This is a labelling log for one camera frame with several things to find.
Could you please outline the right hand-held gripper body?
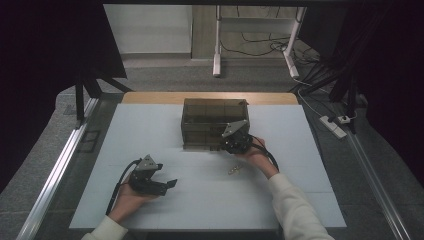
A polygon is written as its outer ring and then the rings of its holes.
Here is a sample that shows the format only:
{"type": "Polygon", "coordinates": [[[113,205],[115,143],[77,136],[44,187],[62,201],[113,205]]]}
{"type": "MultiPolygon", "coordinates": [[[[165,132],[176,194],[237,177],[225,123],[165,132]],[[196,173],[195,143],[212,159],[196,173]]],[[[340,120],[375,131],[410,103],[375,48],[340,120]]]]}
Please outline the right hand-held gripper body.
{"type": "Polygon", "coordinates": [[[220,147],[230,154],[246,153],[253,141],[249,128],[249,121],[246,119],[228,123],[222,133],[220,147]]]}

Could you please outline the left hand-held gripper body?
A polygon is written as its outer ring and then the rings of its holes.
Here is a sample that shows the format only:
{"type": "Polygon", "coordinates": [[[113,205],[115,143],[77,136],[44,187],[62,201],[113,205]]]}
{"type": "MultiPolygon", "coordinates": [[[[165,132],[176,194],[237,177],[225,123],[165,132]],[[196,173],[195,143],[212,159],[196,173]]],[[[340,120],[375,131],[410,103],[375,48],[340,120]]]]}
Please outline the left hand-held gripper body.
{"type": "Polygon", "coordinates": [[[130,187],[138,193],[149,194],[150,190],[157,188],[159,183],[153,181],[151,177],[161,168],[161,164],[156,164],[150,155],[146,155],[131,172],[128,181],[130,187]]]}

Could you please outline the brown translucent drawer box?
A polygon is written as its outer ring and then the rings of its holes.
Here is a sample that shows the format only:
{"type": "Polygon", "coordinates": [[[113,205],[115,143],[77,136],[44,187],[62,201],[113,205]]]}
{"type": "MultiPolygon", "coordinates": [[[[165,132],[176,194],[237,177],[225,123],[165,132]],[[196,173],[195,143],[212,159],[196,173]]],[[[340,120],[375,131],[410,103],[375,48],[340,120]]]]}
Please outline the brown translucent drawer box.
{"type": "Polygon", "coordinates": [[[249,121],[245,99],[186,98],[181,133],[186,150],[210,150],[219,146],[228,123],[249,121]]]}

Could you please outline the person's right hand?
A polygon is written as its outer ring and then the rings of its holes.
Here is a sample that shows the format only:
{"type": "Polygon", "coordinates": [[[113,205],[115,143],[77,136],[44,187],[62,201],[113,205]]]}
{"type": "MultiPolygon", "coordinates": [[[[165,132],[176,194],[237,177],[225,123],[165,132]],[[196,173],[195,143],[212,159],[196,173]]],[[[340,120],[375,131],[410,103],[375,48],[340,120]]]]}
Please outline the person's right hand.
{"type": "Polygon", "coordinates": [[[267,179],[270,179],[279,172],[269,158],[260,149],[254,146],[252,146],[246,153],[238,154],[238,157],[258,168],[267,179]]]}

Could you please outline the person's left hand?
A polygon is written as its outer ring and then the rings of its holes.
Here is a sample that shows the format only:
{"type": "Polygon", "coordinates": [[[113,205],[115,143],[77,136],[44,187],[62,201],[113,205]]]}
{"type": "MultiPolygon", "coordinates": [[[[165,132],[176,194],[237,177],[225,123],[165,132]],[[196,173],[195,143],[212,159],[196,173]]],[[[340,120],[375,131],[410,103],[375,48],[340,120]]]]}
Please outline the person's left hand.
{"type": "Polygon", "coordinates": [[[115,204],[107,216],[116,223],[122,223],[143,204],[154,199],[156,199],[155,195],[139,194],[128,183],[123,183],[120,185],[115,204]]]}

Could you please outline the white table mat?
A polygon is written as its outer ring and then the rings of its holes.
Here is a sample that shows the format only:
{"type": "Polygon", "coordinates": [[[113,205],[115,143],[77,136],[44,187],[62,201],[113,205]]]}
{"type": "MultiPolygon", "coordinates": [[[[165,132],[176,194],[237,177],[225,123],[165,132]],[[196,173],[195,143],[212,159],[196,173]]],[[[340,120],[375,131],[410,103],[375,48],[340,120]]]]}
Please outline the white table mat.
{"type": "MultiPolygon", "coordinates": [[[[257,231],[277,228],[267,179],[228,154],[186,150],[182,106],[117,106],[84,193],[73,229],[96,227],[115,184],[132,161],[150,155],[162,164],[154,180],[178,179],[166,195],[143,205],[125,221],[141,231],[257,231]]],[[[300,187],[326,227],[345,224],[304,110],[299,105],[251,105],[250,132],[265,139],[281,172],[300,187]]]]}

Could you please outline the black stand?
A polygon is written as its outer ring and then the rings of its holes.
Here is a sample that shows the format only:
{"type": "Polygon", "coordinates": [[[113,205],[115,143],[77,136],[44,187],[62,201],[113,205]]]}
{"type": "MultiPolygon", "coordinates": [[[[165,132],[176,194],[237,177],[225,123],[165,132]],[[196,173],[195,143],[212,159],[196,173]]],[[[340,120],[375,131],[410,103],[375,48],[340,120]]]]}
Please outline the black stand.
{"type": "Polygon", "coordinates": [[[333,89],[329,92],[329,100],[331,102],[341,102],[344,96],[347,96],[347,101],[345,102],[346,116],[350,118],[347,126],[355,134],[354,119],[356,118],[357,90],[353,65],[346,63],[340,69],[328,69],[322,78],[316,77],[316,73],[319,73],[319,71],[315,73],[317,66],[318,64],[315,64],[302,81],[297,81],[297,84],[290,89],[290,92],[296,92],[298,95],[308,95],[330,83],[335,83],[333,89]]]}
{"type": "Polygon", "coordinates": [[[103,91],[98,83],[98,79],[106,82],[121,92],[132,92],[132,89],[118,82],[116,79],[108,76],[106,73],[98,69],[92,69],[88,73],[78,75],[75,82],[75,97],[76,97],[76,116],[77,121],[82,124],[85,120],[84,110],[84,92],[87,92],[91,98],[98,99],[103,94],[103,91]]]}

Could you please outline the white power strip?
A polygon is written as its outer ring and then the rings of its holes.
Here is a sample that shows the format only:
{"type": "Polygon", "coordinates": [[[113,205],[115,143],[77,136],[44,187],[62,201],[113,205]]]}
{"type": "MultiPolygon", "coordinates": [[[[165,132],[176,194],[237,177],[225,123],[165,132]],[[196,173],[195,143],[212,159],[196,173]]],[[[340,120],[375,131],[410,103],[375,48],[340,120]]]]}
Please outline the white power strip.
{"type": "Polygon", "coordinates": [[[332,122],[328,116],[322,116],[319,120],[338,139],[343,139],[347,136],[346,132],[332,122]]]}

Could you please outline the white cabinet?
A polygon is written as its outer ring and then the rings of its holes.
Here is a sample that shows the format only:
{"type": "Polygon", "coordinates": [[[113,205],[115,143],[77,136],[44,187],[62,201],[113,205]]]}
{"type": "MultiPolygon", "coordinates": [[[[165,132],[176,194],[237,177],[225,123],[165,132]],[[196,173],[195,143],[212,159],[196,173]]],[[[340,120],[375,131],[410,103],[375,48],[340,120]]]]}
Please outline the white cabinet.
{"type": "Polygon", "coordinates": [[[188,54],[192,48],[192,7],[104,4],[121,54],[188,54]]]}

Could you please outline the black curtain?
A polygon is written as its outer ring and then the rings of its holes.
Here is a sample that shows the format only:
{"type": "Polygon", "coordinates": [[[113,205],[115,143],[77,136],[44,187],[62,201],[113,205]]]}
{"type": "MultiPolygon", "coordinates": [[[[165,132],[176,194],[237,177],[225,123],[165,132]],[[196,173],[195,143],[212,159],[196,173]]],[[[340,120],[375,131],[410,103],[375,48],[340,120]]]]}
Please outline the black curtain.
{"type": "Polygon", "coordinates": [[[309,7],[300,39],[342,72],[330,99],[355,81],[371,126],[424,187],[424,0],[350,0],[309,7]]]}
{"type": "Polygon", "coordinates": [[[103,0],[0,0],[0,193],[80,77],[124,78],[103,0]]]}

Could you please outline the white desk frame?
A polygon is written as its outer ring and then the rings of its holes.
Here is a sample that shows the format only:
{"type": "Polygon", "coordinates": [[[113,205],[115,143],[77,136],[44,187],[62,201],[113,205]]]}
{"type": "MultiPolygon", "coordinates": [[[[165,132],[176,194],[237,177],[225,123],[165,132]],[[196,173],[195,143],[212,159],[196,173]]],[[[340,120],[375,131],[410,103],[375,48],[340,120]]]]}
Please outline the white desk frame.
{"type": "Polygon", "coordinates": [[[306,10],[306,7],[298,7],[293,18],[223,17],[221,14],[221,7],[217,5],[213,76],[219,77],[221,75],[221,49],[223,47],[221,44],[222,32],[280,33],[289,36],[287,46],[282,53],[290,76],[293,79],[297,79],[299,77],[299,72],[292,58],[292,50],[298,37],[306,10]]]}

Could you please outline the aluminium rail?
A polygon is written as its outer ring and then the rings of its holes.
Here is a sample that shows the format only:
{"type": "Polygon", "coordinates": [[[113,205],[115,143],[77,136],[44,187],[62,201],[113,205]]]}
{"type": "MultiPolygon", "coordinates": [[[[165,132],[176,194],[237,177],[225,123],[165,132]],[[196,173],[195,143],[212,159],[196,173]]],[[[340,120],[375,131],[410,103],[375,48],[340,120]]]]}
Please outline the aluminium rail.
{"type": "Polygon", "coordinates": [[[373,192],[373,195],[376,198],[376,201],[382,208],[382,212],[391,231],[393,232],[394,237],[396,240],[413,240],[403,218],[401,217],[387,190],[383,186],[360,140],[355,134],[351,132],[347,133],[347,139],[355,155],[355,158],[357,159],[362,172],[373,192]]]}
{"type": "Polygon", "coordinates": [[[72,130],[16,240],[33,240],[35,238],[98,102],[98,99],[90,98],[84,105],[83,116],[85,120],[81,121],[79,127],[72,130]]]}

